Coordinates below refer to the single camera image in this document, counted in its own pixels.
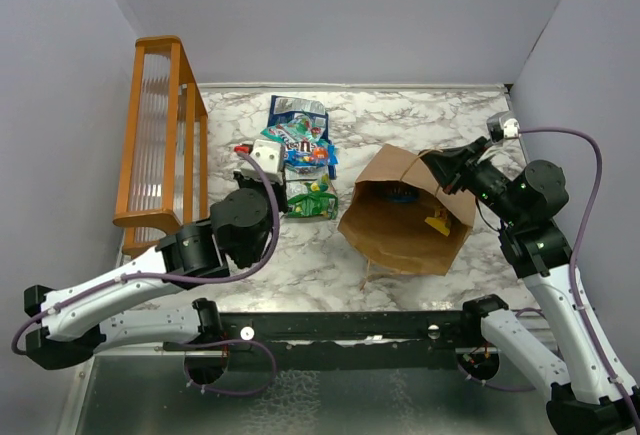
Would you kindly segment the blue snack bag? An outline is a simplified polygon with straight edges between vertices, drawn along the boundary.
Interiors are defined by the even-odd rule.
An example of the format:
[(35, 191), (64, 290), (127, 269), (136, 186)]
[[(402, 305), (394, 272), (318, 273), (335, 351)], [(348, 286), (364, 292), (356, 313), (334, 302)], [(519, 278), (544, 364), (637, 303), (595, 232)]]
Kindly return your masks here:
[[(336, 169), (335, 169), (335, 166), (334, 166), (334, 165), (329, 164), (327, 159), (316, 159), (316, 158), (307, 158), (307, 159), (304, 159), (304, 158), (294, 158), (294, 159), (291, 159), (291, 160), (286, 160), (286, 161), (285, 161), (285, 163), (286, 163), (286, 162), (293, 163), (293, 164), (296, 164), (296, 165), (298, 165), (298, 164), (300, 164), (300, 165), (302, 165), (302, 164), (309, 164), (309, 165), (311, 165), (311, 164), (314, 164), (314, 165), (325, 164), (325, 165), (328, 165), (328, 166), (329, 166), (329, 173), (328, 173), (328, 174), (324, 174), (324, 175), (327, 175), (327, 176), (329, 177), (329, 179), (330, 179), (330, 180), (334, 180), (334, 179), (336, 178)], [(297, 177), (292, 178), (292, 177), (289, 177), (289, 176), (288, 176), (286, 168), (285, 168), (285, 172), (286, 172), (286, 177), (287, 177), (287, 179), (288, 179), (288, 180), (290, 180), (290, 181), (309, 181), (309, 180), (316, 180), (316, 179), (319, 179), (319, 178), (321, 178), (321, 177), (322, 177), (322, 176), (321, 176), (321, 177), (319, 177), (319, 178), (297, 178)]]
[(315, 126), (321, 128), (327, 128), (329, 126), (328, 112), (321, 102), (290, 96), (271, 96), (269, 115), (267, 118), (268, 126), (288, 123), (298, 115), (309, 117)]

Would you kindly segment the green yellow snack bag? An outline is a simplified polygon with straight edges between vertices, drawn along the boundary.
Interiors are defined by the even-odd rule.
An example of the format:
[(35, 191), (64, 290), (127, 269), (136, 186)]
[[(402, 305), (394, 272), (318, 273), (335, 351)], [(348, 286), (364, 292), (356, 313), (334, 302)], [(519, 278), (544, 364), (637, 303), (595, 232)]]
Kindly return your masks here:
[(287, 183), (288, 218), (317, 218), (334, 220), (339, 200), (328, 174), (313, 180), (293, 180)]

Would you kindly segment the blue candy packet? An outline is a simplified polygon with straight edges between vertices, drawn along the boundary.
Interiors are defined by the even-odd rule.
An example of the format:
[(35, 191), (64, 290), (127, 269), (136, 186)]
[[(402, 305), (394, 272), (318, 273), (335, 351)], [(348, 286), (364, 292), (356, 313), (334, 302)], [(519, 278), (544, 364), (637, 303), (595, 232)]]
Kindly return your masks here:
[(320, 139), (303, 140), (285, 151), (285, 162), (293, 167), (322, 167), (338, 164), (333, 144)]

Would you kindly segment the teal snack packet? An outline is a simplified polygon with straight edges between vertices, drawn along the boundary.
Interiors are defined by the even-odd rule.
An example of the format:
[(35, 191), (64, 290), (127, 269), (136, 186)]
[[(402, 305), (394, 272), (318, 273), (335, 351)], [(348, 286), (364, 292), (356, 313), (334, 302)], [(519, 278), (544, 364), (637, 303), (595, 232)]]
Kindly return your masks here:
[(292, 178), (319, 178), (324, 174), (329, 173), (329, 166), (325, 164), (293, 164), (286, 162), (285, 168), (287, 170), (287, 174)]
[(266, 127), (261, 134), (269, 140), (282, 143), (287, 150), (312, 152), (318, 147), (326, 148), (328, 142), (322, 138), (325, 129), (317, 126), (307, 115)]

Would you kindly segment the brown paper bag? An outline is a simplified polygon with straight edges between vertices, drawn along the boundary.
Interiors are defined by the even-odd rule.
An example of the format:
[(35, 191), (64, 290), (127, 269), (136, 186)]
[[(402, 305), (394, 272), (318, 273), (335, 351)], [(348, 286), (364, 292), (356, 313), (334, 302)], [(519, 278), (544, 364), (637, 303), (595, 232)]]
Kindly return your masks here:
[[(425, 223), (439, 205), (451, 215), (448, 237)], [(416, 154), (385, 144), (357, 177), (338, 230), (384, 276), (444, 276), (475, 218), (472, 194), (445, 194)]]

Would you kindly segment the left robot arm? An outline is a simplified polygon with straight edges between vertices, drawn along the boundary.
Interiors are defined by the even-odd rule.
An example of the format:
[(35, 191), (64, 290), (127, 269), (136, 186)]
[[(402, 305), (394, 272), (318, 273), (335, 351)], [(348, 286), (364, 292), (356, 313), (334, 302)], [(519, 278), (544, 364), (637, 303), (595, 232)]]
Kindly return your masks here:
[(59, 370), (123, 345), (214, 347), (223, 328), (212, 302), (197, 300), (159, 315), (133, 309), (198, 286), (240, 281), (266, 265), (287, 209), (286, 179), (240, 171), (234, 178), (238, 189), (214, 203), (207, 218), (182, 226), (129, 263), (67, 289), (27, 288), (29, 320), (14, 336), (12, 351)]

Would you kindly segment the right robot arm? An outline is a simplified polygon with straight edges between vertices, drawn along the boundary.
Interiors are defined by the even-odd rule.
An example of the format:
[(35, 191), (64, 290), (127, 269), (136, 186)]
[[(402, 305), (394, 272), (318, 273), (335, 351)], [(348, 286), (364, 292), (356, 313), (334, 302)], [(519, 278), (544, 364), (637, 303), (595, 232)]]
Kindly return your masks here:
[(501, 251), (533, 295), (559, 350), (553, 352), (495, 296), (464, 304), (459, 322), (469, 345), (494, 345), (543, 398), (558, 434), (618, 434), (639, 427), (639, 385), (624, 368), (589, 303), (577, 269), (578, 246), (554, 221), (568, 203), (560, 167), (528, 163), (510, 179), (485, 154), (481, 137), (454, 149), (425, 151), (420, 159), (442, 191), (468, 191), (499, 221)]

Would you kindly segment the yellow snack packet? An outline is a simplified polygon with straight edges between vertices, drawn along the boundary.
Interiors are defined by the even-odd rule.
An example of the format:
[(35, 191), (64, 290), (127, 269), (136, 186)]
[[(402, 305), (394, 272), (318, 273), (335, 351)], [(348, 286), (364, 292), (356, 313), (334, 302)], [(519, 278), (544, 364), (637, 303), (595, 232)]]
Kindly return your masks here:
[(451, 233), (451, 215), (443, 205), (435, 207), (433, 214), (425, 218), (425, 223), (445, 237)]

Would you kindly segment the wooden dish rack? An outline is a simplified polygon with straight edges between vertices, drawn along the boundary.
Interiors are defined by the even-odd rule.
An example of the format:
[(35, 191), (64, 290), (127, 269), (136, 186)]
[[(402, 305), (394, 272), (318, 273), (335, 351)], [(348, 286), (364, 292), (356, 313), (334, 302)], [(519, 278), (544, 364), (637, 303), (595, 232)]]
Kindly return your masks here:
[(208, 114), (182, 41), (135, 43), (113, 223), (122, 253), (142, 254), (208, 214)]

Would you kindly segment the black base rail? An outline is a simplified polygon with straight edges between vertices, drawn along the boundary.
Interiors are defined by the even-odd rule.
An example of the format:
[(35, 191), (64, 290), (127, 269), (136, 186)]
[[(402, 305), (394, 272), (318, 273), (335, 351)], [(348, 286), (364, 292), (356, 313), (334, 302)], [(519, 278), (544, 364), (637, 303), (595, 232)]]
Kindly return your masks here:
[(459, 349), (485, 344), (480, 320), (506, 308), (496, 295), (460, 310), (220, 313), (196, 304), (206, 329), (185, 352), (187, 369), (211, 380), (223, 370), (455, 369)]

